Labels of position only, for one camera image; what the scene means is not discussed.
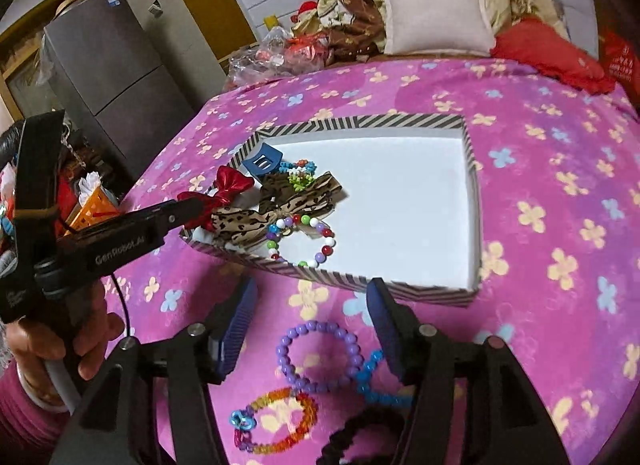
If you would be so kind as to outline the person left hand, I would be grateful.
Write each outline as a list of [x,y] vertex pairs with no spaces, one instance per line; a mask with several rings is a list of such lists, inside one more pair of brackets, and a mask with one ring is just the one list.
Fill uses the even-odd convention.
[[[79,355],[78,374],[85,381],[96,376],[104,360],[106,347],[122,335],[125,322],[115,312],[107,312],[104,286],[96,281],[91,286],[91,308],[79,329],[73,349]],[[22,384],[34,398],[47,407],[62,407],[63,400],[56,391],[44,363],[62,360],[65,344],[50,327],[21,318],[6,327],[6,342],[14,355]]]

